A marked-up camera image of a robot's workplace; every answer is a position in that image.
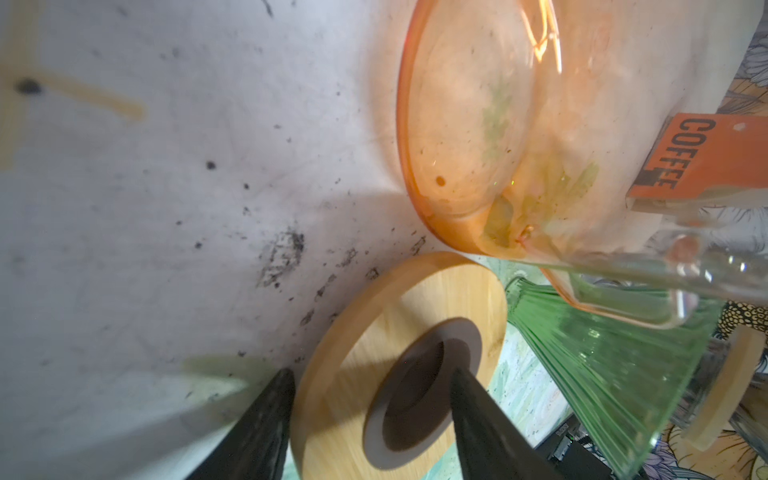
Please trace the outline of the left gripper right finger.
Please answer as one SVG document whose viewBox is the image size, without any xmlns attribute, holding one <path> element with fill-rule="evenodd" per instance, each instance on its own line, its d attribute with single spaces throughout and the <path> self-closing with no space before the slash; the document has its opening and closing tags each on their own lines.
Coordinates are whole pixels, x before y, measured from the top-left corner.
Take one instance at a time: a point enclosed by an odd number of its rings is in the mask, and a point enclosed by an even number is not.
<svg viewBox="0 0 768 480">
<path fill-rule="evenodd" d="M 546 480 L 562 475 L 515 428 L 469 370 L 452 374 L 450 405 L 464 479 Z"/>
</svg>

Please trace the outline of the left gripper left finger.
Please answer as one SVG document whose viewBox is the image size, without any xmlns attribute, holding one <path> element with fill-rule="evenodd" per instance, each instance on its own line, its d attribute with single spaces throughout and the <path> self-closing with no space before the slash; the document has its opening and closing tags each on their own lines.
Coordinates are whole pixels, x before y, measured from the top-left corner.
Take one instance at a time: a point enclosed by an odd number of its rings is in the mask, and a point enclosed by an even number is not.
<svg viewBox="0 0 768 480">
<path fill-rule="evenodd" d="M 280 479 L 290 438 L 295 376 L 283 368 L 190 479 Z"/>
</svg>

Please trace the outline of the orange glass carafe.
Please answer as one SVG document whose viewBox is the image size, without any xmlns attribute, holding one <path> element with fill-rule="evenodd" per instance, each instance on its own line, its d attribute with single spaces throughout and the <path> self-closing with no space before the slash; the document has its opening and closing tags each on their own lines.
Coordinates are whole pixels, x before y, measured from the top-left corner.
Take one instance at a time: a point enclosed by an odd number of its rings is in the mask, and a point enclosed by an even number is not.
<svg viewBox="0 0 768 480">
<path fill-rule="evenodd" d="M 538 267 L 571 306 L 649 328 L 701 297 L 763 305 L 767 258 L 714 243 L 709 207 L 626 194 L 667 121 L 719 107 L 760 1 L 420 1 L 396 136 L 411 201 L 447 245 Z"/>
</svg>

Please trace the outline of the orange coffee filter pack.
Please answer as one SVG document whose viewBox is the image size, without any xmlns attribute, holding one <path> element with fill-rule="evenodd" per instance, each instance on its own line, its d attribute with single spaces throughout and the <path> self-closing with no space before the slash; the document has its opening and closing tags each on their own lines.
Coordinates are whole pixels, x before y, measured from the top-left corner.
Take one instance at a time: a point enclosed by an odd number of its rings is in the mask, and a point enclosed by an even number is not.
<svg viewBox="0 0 768 480">
<path fill-rule="evenodd" d="M 671 117 L 626 194 L 648 213 L 767 205 L 767 119 L 679 113 Z"/>
</svg>

